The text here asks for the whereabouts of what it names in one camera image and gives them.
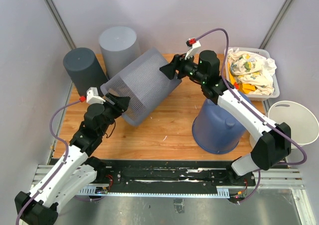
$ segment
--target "white plastic tub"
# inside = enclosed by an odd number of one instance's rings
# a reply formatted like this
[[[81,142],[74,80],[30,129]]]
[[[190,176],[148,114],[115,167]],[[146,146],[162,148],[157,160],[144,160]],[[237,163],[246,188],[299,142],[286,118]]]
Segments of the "white plastic tub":
[[[257,53],[263,57],[270,58],[269,52],[263,49],[257,49],[257,48],[249,48],[249,47],[230,47],[229,49],[234,49],[237,50],[239,48],[240,51],[247,51],[247,52],[253,52]],[[226,78],[229,80],[229,74],[228,74],[228,68],[226,69]],[[271,95],[251,95],[251,94],[246,94],[246,96],[251,100],[251,101],[265,101],[269,98],[276,98],[279,96],[279,87],[278,87],[278,82],[276,78],[276,74],[273,75],[273,87],[274,87],[274,92]]]

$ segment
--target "cylindrical container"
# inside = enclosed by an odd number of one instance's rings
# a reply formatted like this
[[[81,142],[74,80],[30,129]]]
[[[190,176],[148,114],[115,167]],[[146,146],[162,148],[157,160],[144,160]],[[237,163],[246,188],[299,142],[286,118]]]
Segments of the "cylindrical container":
[[[109,79],[141,55],[136,32],[129,27],[106,29],[100,35],[99,43]]]
[[[69,51],[63,65],[80,96],[86,96],[90,87],[97,87],[99,95],[103,96],[100,86],[107,82],[107,78],[91,49],[79,47]]]
[[[167,63],[152,48],[101,86],[104,94],[131,98],[128,110],[122,115],[127,123],[140,125],[181,83],[177,75],[170,80],[160,71],[160,67]]]
[[[319,123],[315,115],[303,105],[280,101],[274,103],[269,111],[268,118],[281,124],[285,122],[291,129],[291,139],[298,145],[304,146],[315,142],[319,137]],[[250,145],[254,148],[256,141],[249,137]]]
[[[250,102],[243,93],[240,94]],[[213,154],[225,154],[232,151],[245,130],[235,117],[208,99],[205,100],[192,127],[196,143]]]

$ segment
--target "wooden tabletop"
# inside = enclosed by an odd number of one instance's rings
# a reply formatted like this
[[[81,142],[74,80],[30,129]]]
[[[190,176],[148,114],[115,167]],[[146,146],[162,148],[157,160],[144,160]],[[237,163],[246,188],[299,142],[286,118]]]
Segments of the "wooden tabletop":
[[[171,61],[173,54],[164,54]],[[105,69],[101,54],[97,58]],[[70,102],[79,99],[73,88]],[[93,153],[101,159],[180,159],[180,160],[234,160],[250,153],[249,133],[245,132],[238,146],[230,153],[215,155],[201,149],[191,133],[192,123],[205,100],[200,85],[184,78],[182,83],[145,119],[138,127],[126,123],[121,117],[116,120],[113,135],[103,139]],[[253,102],[264,113],[261,102]],[[68,142],[79,128],[87,103],[79,103],[68,108],[62,125],[60,137]],[[64,145],[58,142],[54,158],[64,153]]]

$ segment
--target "light gray bin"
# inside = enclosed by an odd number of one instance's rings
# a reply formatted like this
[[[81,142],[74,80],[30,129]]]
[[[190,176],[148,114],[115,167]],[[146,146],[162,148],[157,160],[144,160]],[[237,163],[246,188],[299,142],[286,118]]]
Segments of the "light gray bin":
[[[114,77],[141,55],[136,32],[129,27],[106,29],[100,35],[99,43],[108,78]]]
[[[181,83],[168,79],[160,67],[168,62],[152,48],[101,86],[103,94],[130,97],[125,121],[138,126]]]

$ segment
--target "white bucket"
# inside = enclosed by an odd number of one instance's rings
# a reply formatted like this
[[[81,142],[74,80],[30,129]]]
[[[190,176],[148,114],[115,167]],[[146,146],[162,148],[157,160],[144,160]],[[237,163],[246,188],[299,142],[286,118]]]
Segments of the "white bucket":
[[[311,144],[318,139],[319,123],[315,115],[303,105],[296,102],[281,101],[273,104],[269,111],[268,117],[276,123],[285,122],[291,128],[291,138],[300,146]],[[255,140],[249,137],[252,147],[255,147]]]

